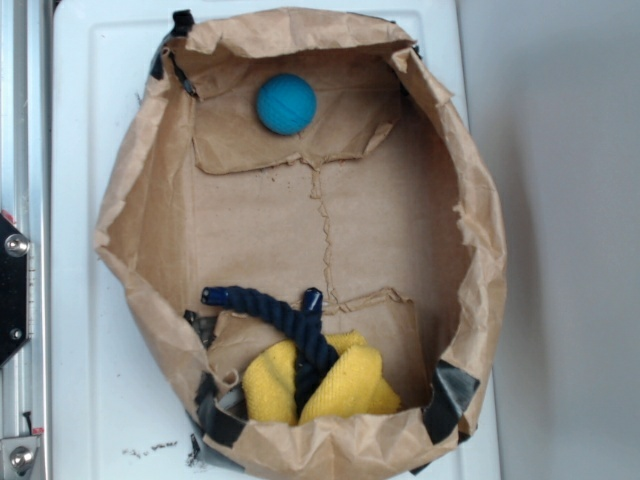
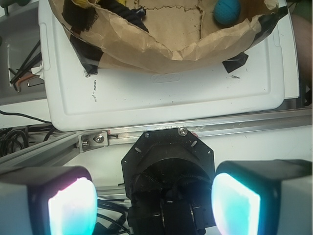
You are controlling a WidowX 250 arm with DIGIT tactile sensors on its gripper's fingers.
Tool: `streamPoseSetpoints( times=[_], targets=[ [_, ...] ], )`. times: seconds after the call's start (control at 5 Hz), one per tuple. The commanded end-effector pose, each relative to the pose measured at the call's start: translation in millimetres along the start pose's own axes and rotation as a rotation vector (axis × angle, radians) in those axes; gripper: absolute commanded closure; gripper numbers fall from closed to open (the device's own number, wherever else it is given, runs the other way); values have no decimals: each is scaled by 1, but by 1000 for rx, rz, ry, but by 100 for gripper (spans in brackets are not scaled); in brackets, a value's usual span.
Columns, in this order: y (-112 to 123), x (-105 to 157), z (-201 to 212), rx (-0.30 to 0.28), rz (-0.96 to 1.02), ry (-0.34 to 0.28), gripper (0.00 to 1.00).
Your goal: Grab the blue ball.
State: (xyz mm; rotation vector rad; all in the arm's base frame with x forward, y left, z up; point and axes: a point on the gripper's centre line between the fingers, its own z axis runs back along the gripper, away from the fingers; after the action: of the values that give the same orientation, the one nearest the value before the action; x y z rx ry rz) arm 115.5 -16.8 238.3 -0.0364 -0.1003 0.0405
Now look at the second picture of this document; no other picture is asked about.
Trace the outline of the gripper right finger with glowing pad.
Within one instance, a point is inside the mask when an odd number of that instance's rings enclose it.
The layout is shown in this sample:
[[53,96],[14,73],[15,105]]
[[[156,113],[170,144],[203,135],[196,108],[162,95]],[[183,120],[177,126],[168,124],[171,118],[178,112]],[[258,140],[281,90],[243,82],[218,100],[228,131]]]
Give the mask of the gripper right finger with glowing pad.
[[212,185],[212,210],[223,235],[311,235],[310,161],[224,161]]

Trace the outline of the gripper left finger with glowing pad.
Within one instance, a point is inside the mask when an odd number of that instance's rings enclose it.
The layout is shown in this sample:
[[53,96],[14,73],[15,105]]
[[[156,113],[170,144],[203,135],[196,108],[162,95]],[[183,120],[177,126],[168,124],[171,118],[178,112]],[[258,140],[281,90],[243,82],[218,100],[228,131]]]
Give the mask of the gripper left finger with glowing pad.
[[2,235],[90,235],[97,193],[82,166],[0,169]]

